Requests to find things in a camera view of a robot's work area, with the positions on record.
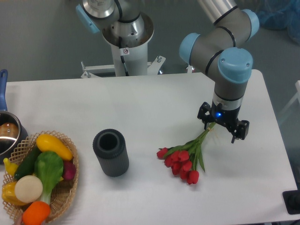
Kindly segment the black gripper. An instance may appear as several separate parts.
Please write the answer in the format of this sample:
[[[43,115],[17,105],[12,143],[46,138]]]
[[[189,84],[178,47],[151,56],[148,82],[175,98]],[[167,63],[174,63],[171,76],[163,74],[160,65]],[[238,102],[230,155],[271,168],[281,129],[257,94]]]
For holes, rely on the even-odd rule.
[[[244,140],[249,130],[248,120],[238,120],[239,111],[240,106],[234,110],[224,110],[214,103],[209,105],[207,102],[203,102],[199,108],[197,118],[203,122],[204,128],[207,128],[212,122],[227,128],[232,134],[231,143],[234,143],[237,139]]]

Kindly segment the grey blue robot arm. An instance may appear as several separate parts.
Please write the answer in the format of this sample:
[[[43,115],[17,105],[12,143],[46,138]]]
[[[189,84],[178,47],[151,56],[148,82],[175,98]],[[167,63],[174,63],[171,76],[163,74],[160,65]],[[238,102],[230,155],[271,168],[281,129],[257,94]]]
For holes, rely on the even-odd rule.
[[[180,57],[215,83],[212,104],[203,103],[197,117],[204,124],[225,127],[234,140],[243,140],[249,122],[239,120],[238,114],[253,58],[241,45],[256,34],[259,19],[233,0],[201,0],[199,4],[215,28],[206,36],[188,34],[179,47]],[[148,73],[148,42],[154,27],[138,0],[84,0],[75,10],[82,24],[91,33],[101,32],[111,46],[117,76]]]

